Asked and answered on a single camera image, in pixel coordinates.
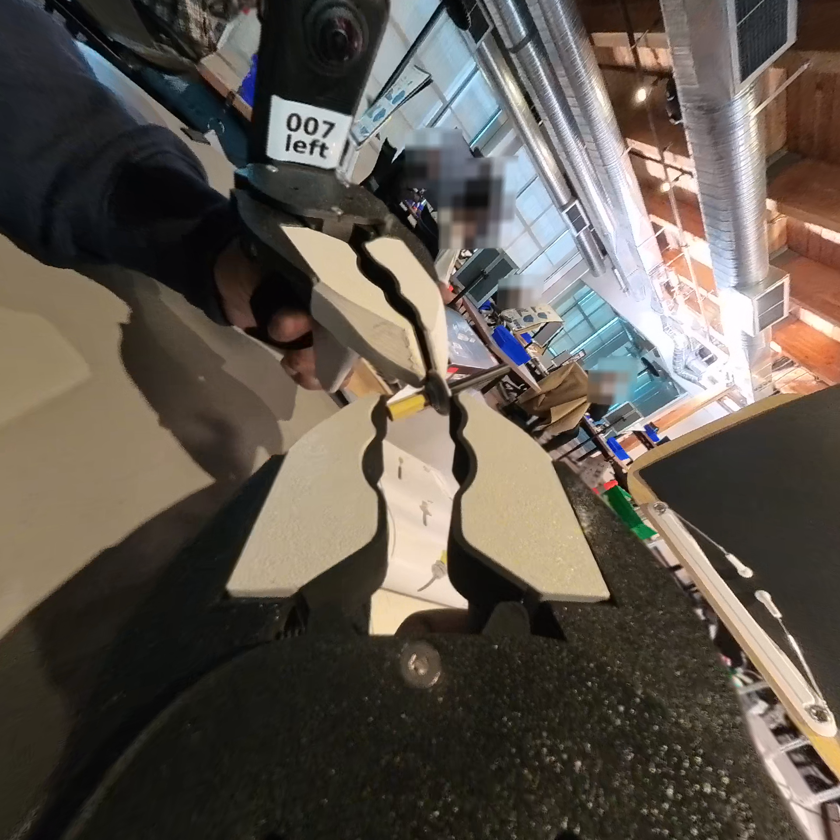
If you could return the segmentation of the person's left forearm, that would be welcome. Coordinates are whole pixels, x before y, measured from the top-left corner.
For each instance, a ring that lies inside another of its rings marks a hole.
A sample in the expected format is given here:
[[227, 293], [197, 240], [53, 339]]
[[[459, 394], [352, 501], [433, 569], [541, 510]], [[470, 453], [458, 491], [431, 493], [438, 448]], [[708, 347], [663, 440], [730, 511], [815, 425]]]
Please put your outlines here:
[[2, 234], [48, 265], [139, 272], [230, 324], [214, 267], [239, 225], [186, 144], [137, 120], [30, 2], [1, 4], [1, 71]]

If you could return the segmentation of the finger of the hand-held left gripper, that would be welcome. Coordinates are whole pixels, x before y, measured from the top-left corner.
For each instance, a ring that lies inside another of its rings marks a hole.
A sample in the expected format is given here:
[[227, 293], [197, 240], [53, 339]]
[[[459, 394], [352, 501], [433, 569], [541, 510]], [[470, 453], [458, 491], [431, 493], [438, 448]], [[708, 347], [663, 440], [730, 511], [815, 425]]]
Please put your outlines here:
[[377, 270], [376, 283], [386, 299], [412, 327], [423, 360], [423, 375], [446, 375], [446, 309], [425, 249], [414, 248], [403, 238], [384, 235], [364, 242], [363, 252]]
[[355, 355], [390, 379], [423, 384], [427, 366], [414, 326], [362, 273], [353, 248], [309, 227], [280, 230], [313, 276], [309, 308], [320, 382], [339, 385]]

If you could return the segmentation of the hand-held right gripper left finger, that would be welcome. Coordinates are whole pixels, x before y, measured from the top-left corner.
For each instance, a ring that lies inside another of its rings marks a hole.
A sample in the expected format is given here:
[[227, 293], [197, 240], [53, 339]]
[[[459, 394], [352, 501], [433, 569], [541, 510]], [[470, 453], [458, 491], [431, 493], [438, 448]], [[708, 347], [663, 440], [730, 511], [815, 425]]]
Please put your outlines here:
[[370, 595], [384, 581], [386, 400], [363, 397], [306, 432], [281, 460], [227, 581], [230, 595]]

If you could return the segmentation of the black panel with wooden rim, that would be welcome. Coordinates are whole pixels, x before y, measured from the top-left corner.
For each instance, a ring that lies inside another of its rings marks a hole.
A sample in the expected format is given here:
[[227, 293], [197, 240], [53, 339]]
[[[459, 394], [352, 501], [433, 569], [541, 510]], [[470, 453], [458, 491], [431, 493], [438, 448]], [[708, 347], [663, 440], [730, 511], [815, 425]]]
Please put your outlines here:
[[777, 395], [646, 453], [628, 486], [695, 536], [838, 721], [839, 388]]

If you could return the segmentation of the green colourful toy box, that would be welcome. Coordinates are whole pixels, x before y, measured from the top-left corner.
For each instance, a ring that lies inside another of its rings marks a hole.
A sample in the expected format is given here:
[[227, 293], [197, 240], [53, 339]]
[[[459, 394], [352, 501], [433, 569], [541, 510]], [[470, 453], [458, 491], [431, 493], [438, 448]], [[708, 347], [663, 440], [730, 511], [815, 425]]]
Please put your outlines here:
[[603, 498], [614, 510], [615, 514], [624, 522], [630, 532], [640, 540], [647, 541], [658, 536], [658, 532], [649, 527], [640, 517], [634, 505], [633, 498], [617, 481], [605, 484]]

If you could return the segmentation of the lego instruction booklet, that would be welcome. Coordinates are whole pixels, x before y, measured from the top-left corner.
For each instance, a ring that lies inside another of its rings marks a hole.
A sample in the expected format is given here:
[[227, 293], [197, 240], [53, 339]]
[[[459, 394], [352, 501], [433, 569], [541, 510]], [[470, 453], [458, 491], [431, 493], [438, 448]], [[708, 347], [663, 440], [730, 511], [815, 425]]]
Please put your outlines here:
[[448, 419], [428, 408], [389, 424], [380, 487], [388, 521], [387, 591], [465, 607], [448, 578], [448, 535], [458, 489]]

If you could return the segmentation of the black lego axle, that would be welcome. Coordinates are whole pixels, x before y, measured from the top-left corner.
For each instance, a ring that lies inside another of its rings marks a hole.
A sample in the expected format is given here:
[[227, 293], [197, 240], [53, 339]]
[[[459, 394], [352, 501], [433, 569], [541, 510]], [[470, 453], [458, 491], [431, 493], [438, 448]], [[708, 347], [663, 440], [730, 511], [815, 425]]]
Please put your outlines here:
[[489, 369], [477, 373], [468, 374], [460, 379], [446, 381], [450, 390], [451, 398], [469, 389], [476, 389], [481, 385], [491, 384], [498, 381], [504, 375], [512, 371], [508, 364], [498, 364]]

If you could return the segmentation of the person's left hand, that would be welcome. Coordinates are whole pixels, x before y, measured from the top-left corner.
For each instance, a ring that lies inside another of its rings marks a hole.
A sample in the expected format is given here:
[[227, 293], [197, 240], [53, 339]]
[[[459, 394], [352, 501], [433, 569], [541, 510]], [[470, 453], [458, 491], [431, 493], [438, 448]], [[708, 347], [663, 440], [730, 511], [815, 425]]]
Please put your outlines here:
[[291, 306], [277, 306], [269, 316], [257, 317], [251, 300], [263, 283], [263, 272], [233, 238], [217, 258], [214, 279], [229, 323], [250, 338], [280, 350], [281, 365], [289, 377], [308, 391], [322, 390], [316, 372], [316, 352], [310, 314]]

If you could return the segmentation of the tan cloth cover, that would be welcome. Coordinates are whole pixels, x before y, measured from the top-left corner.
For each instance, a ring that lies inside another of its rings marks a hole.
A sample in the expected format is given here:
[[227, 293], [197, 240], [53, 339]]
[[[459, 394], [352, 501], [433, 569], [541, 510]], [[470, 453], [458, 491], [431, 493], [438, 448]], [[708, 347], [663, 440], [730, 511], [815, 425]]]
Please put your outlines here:
[[517, 404], [547, 422], [549, 433], [572, 432], [592, 404], [589, 376], [577, 362], [567, 363], [541, 380], [537, 391], [530, 389], [520, 396]]

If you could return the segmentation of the silver ventilation duct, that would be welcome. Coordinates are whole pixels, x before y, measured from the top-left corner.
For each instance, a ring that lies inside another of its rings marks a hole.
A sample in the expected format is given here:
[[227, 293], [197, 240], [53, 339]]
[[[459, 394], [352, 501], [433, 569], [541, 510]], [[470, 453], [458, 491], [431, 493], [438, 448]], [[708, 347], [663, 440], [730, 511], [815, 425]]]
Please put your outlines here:
[[796, 2], [663, 1], [671, 69], [695, 168], [726, 331], [757, 337], [781, 320], [767, 234], [765, 72], [792, 46]]
[[611, 197], [585, 148], [581, 130], [534, 18], [525, 2], [489, 1], [486, 5], [503, 45], [523, 75], [528, 92], [535, 98], [553, 146], [612, 263], [618, 286], [629, 296], [631, 286], [626, 260], [616, 249], [618, 228]]

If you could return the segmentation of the blue plastic bin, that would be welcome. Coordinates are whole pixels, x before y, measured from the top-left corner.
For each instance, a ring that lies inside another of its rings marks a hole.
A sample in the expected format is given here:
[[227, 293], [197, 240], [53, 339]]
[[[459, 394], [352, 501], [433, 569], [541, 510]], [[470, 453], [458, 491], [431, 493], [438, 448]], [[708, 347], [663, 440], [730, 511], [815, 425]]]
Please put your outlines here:
[[531, 360], [531, 356], [516, 336], [503, 325], [498, 325], [493, 328], [490, 332], [490, 338], [511, 365], [525, 365]]

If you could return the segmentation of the black lego set box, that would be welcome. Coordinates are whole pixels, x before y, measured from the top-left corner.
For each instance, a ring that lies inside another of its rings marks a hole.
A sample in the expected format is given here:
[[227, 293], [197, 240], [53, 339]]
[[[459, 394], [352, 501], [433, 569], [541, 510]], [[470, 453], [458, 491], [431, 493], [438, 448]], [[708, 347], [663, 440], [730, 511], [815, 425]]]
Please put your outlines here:
[[[446, 319], [448, 325], [448, 372], [446, 379], [452, 384], [501, 363], [485, 341], [484, 333], [479, 330], [482, 324], [473, 323], [459, 311], [453, 309], [446, 311]], [[417, 391], [418, 389], [414, 386], [388, 379], [367, 360], [358, 359], [354, 363], [351, 376], [345, 387], [332, 394], [332, 399], [343, 406], [364, 396], [385, 396], [393, 401]]]

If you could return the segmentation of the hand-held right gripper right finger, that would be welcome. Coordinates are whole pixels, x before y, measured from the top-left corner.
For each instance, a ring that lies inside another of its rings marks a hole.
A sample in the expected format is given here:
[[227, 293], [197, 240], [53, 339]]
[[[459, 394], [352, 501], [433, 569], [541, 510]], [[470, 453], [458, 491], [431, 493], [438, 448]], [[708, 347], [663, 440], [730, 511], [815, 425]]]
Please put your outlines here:
[[448, 576], [471, 604], [607, 602], [611, 594], [551, 457], [473, 392], [454, 395], [458, 491]]

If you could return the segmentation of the white panel bracket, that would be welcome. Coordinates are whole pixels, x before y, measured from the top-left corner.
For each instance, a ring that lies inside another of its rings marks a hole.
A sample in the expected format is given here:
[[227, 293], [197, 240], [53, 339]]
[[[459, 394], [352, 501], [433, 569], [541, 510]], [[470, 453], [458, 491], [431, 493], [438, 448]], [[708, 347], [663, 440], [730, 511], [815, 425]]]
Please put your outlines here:
[[800, 656], [798, 643], [787, 653], [774, 642], [666, 504], [645, 503], [642, 511], [791, 717], [804, 724], [806, 734], [836, 738], [837, 717]]

